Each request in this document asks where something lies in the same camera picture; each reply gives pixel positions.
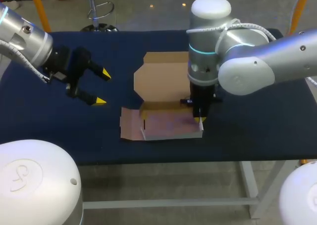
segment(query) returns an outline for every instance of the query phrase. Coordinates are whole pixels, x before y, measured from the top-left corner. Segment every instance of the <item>box flap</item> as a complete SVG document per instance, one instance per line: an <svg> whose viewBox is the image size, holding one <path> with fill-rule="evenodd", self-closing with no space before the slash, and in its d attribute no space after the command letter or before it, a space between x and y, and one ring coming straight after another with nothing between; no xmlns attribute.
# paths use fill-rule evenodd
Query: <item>box flap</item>
<svg viewBox="0 0 317 225"><path fill-rule="evenodd" d="M188 62L188 52L146 53L144 63Z"/></svg>
<svg viewBox="0 0 317 225"><path fill-rule="evenodd" d="M149 56L156 63L147 62ZM147 53L145 63L134 73L134 91L146 102L175 102L189 97L187 59L187 52Z"/></svg>

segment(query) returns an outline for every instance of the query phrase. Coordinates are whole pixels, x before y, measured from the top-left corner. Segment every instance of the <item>logo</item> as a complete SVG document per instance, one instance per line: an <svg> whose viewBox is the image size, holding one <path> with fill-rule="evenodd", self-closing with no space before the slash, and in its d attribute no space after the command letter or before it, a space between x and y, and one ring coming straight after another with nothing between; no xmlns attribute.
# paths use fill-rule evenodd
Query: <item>logo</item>
<svg viewBox="0 0 317 225"><path fill-rule="evenodd" d="M28 159L7 164L0 171L0 193L8 197L20 197L34 192L42 183L41 166Z"/></svg>

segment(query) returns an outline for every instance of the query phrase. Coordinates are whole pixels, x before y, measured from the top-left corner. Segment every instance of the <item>flattened cardboard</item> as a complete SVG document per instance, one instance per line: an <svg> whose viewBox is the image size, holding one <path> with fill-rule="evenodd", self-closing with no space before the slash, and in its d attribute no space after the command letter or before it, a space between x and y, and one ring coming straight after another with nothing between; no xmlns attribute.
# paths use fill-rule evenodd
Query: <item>flattened cardboard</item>
<svg viewBox="0 0 317 225"><path fill-rule="evenodd" d="M202 137L192 109L180 104L190 96L188 53L147 53L134 73L134 91L144 100L140 110L122 108L121 138L166 140Z"/></svg>

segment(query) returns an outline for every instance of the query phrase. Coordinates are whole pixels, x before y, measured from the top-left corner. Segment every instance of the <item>cable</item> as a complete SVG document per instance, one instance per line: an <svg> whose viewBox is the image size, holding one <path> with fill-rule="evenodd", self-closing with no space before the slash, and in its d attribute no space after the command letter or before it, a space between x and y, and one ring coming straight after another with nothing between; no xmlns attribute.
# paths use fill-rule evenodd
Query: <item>cable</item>
<svg viewBox="0 0 317 225"><path fill-rule="evenodd" d="M187 34L190 33L202 33L202 32L212 32L212 31L219 31L219 30L224 30L226 29L226 25L220 26L220 27L215 27L215 28L198 28L198 29L189 29L186 31ZM271 38L272 41L275 41L276 38L264 27L261 27L257 24L254 23L236 23L232 24L231 26L227 27L227 30L231 29L236 29L236 28L253 28L253 29L258 29L262 32L264 32L269 38Z"/></svg>
<svg viewBox="0 0 317 225"><path fill-rule="evenodd" d="M234 19L232 19L231 21L229 21L229 22L225 25L223 31L221 32L221 34L220 34L220 36L219 36L219 38L218 38L218 41L217 41L217 43L216 43L216 46L215 46L215 48L214 48L214 52L215 52L215 53L218 54L218 49L219 49L219 46L220 46L220 43L221 43L222 39L224 38L225 35L227 35L227 32L228 32L228 30L229 30L229 27L232 26L235 22L240 23L240 20L237 19L237 18L234 18Z"/></svg>
<svg viewBox="0 0 317 225"><path fill-rule="evenodd" d="M41 74L18 49L2 40L0 40L0 45L8 48L13 54L15 54L20 60L22 60L24 65L31 71L33 71L33 73L36 74L43 82L48 83L50 81L50 79Z"/></svg>

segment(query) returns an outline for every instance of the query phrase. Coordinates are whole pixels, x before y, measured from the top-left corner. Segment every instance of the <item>white cylinder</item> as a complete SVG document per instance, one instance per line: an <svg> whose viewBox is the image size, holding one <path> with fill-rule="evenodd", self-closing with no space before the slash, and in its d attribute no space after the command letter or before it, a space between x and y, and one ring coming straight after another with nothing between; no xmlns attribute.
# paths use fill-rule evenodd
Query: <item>white cylinder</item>
<svg viewBox="0 0 317 225"><path fill-rule="evenodd" d="M221 19L231 13L231 5L227 0L195 0L191 11L202 19Z"/></svg>
<svg viewBox="0 0 317 225"><path fill-rule="evenodd" d="M0 225L80 225L78 168L62 148L44 141L0 145Z"/></svg>
<svg viewBox="0 0 317 225"><path fill-rule="evenodd" d="M317 223L317 162L303 165L285 180L279 197L285 225Z"/></svg>

